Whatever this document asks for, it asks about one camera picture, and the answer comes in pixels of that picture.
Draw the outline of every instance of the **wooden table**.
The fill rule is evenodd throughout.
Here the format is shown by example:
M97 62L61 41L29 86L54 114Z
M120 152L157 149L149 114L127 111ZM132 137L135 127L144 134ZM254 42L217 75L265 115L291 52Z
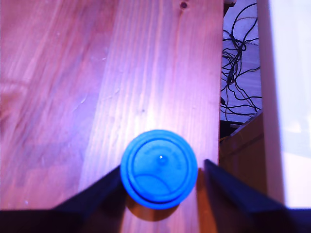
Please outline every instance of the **wooden table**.
M3 0L1 209L54 207L152 129L217 163L222 21L222 0ZM197 213L194 189L122 230L194 233Z

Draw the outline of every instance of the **plastic cap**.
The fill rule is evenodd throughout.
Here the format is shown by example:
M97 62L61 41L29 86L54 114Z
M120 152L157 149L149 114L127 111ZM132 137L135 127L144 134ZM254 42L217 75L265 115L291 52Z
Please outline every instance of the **plastic cap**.
M121 179L128 194L153 209L178 205L195 186L198 165L189 144L165 130L142 133L126 148Z

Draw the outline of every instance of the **blue bottle cap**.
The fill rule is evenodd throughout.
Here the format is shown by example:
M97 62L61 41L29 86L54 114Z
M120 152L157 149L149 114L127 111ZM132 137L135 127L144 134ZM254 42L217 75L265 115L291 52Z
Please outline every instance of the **blue bottle cap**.
M121 179L128 194L153 209L178 205L195 186L198 164L190 145L166 130L142 133L126 148Z

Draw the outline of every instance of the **black wire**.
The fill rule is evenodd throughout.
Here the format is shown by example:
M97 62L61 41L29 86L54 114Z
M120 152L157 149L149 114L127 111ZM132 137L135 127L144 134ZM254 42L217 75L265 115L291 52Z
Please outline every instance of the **black wire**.
M246 40L247 36L249 35L249 33L253 30L253 28L255 27L255 25L257 24L258 19L256 18L256 20L254 21L252 27L247 31L247 33L245 34L243 40L238 40L237 38L235 38L235 36L233 35L234 33L234 27L236 25L236 22L238 21L239 16L241 15L241 13L243 11L245 11L247 8L256 5L256 3L250 4L246 7L244 7L239 14L237 15L237 17L234 20L234 23L232 25L231 28L231 33L227 30L223 30L225 33L227 33L229 35L229 38L224 38L223 41L231 41L234 48L230 49L230 48L225 48L223 49L223 58L226 59L227 63L224 64L222 66L222 74L226 77L226 79L222 78L223 81L226 82L226 85L223 89L221 89L221 92L223 92L225 90L226 92L226 104L225 106L221 105L221 107L225 108L225 111L222 111L223 113L225 113L225 118L227 119L227 114L236 114L236 115L240 115L240 116L252 116L254 114L256 114L256 112L258 110L260 110L260 108L258 108L254 102L252 101L252 99L256 98L259 99L261 98L261 96L249 96L247 94L247 92L241 88L238 83L237 83L237 79L239 76L247 73L247 72L255 72L257 70L260 69L260 67L257 67L255 69L249 69L246 71L242 72L242 53L244 51L246 51L247 47L246 44L250 43L254 40L258 40L259 38L254 38L251 40ZM234 90L232 90L230 88L230 86L234 84L236 90L241 94L242 98L239 98L236 94L236 92ZM236 105L236 106L228 106L228 102L229 102L229 95L228 95L228 90L233 92L234 97L237 100L240 101L244 101L246 100L249 104L241 104L241 105ZM239 108L239 107L250 107L251 109L253 109L253 111L255 113L248 113L248 114L243 114L243 113L239 113L236 111L232 111L231 108Z

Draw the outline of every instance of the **tangled wires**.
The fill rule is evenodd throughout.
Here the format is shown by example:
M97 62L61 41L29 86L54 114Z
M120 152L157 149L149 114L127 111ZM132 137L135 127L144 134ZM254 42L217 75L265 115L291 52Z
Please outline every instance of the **tangled wires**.
M255 27L258 19L256 18L254 24L247 31L247 33L245 34L242 41L238 40L233 34L234 33L234 27L238 21L240 14L243 11L245 11L247 8L254 6L254 5L256 5L256 3L250 4L240 11L240 13L237 15L237 17L234 20L234 23L233 23L232 28L231 28L231 33L224 30L224 32L229 35L229 38L224 38L223 41L231 41L233 46L234 46L233 49L230 49L230 48L223 49L223 58L225 58L227 63L222 66L222 74L225 77L225 78L222 78L222 80L224 80L226 82L226 85L223 89L221 89L221 92L225 91L226 101L223 98L221 99L221 112L223 112L225 114L226 120L228 120L227 114L236 114L236 115L240 115L240 116L250 116L251 117L252 115L256 114L256 112L258 110L260 110L260 108L258 108L254 104L252 99L259 99L259 98L261 98L261 96L249 96L247 94L247 92L238 85L238 82L237 82L238 77L240 77L241 75L248 73L248 72L255 72L255 71L260 69L260 67L256 67L254 69L249 69L249 70L242 72L242 54L244 51L246 51L246 45L248 43L254 41L254 40L259 39L259 38L255 38L252 40L246 40L246 37L252 31L252 29ZM239 101L245 101L246 100L247 104L229 106L229 104L228 104L229 103L228 91L232 92L234 94L234 97L237 100L239 100ZM250 113L240 113L240 112L235 110L235 109L238 109L240 107L249 107L251 112Z

